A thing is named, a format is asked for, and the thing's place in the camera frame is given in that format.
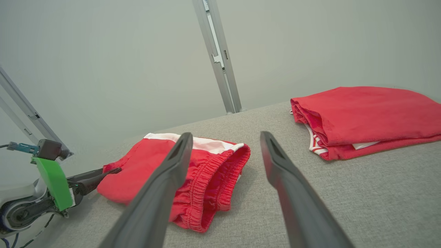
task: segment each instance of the gray fabric surface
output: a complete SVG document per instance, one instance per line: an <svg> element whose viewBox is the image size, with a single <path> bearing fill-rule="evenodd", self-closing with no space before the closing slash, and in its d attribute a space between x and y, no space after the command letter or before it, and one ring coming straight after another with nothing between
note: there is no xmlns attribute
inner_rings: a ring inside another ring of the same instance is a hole
<svg viewBox="0 0 441 248"><path fill-rule="evenodd" d="M266 180L260 131L270 131L357 247L441 247L441 142L348 161L325 162L310 152L309 133L295 124L289 102L159 132L246 143L243 169L229 212L218 212L205 234L169 224L164 247L287 247L277 192ZM95 154L76 154L62 167L78 174L115 161L148 131ZM54 218L31 247L97 247L124 206L96 192Z"/></svg>

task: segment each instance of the red garment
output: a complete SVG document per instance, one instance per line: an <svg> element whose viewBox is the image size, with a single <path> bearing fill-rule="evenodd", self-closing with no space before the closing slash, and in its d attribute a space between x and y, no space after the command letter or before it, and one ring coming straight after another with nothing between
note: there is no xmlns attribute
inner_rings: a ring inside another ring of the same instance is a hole
<svg viewBox="0 0 441 248"><path fill-rule="evenodd" d="M103 167L104 173L117 167L121 172L107 175L98 192L128 205L179 137L147 134L120 160ZM169 221L200 233L207 231L217 211L231 209L234 186L249 157L246 144L194 137L186 180L176 191Z"/></svg>
<svg viewBox="0 0 441 248"><path fill-rule="evenodd" d="M310 150L325 160L441 140L441 104L410 90L339 87L293 98L291 106L295 121L312 129ZM353 145L369 142L378 143Z"/></svg>

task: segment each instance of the green panel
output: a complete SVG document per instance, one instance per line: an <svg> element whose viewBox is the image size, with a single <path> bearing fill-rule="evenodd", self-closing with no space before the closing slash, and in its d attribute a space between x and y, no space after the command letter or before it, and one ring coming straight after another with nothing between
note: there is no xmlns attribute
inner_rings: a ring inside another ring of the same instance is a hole
<svg viewBox="0 0 441 248"><path fill-rule="evenodd" d="M46 183L51 195L55 198L55 205L60 211L72 206L71 193L67 185L66 176L57 161L35 158L38 171Z"/></svg>

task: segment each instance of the cable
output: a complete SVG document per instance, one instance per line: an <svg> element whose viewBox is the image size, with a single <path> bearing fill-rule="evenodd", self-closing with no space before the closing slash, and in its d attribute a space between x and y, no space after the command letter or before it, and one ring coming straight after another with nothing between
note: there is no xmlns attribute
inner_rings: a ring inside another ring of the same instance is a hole
<svg viewBox="0 0 441 248"><path fill-rule="evenodd" d="M54 217L54 215L55 215L55 214L52 214L52 215L51 215L51 218L49 218L49 220L48 220L48 222L46 223L46 225L43 227L43 229L42 229L37 235L35 235L35 237L34 237L33 239L31 239L30 241L28 241L24 246L22 246L22 247L20 247L20 248L25 248L25 247L28 246L30 243L32 243L32 241L34 241L34 240L38 237L38 235L40 235L40 234L45 230L45 228L49 225L49 223L51 222L51 220L52 220L52 218Z"/></svg>
<svg viewBox="0 0 441 248"><path fill-rule="evenodd" d="M15 248L15 245L17 244L17 241L19 240L19 233L17 233L16 235L15 235L15 239L14 239L14 243L12 244L12 247L11 248Z"/></svg>
<svg viewBox="0 0 441 248"><path fill-rule="evenodd" d="M3 240L4 244L6 245L6 248L9 248L9 241L5 238L1 238Z"/></svg>

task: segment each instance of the white partition panel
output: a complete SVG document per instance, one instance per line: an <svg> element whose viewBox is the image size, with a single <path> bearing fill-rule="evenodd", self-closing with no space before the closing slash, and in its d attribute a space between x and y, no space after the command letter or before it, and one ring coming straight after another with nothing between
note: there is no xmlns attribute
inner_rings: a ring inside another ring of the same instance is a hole
<svg viewBox="0 0 441 248"><path fill-rule="evenodd" d="M441 1L217 5L246 109L338 86L394 86L440 99Z"/></svg>
<svg viewBox="0 0 441 248"><path fill-rule="evenodd" d="M191 1L1 1L0 63L74 152L226 114Z"/></svg>

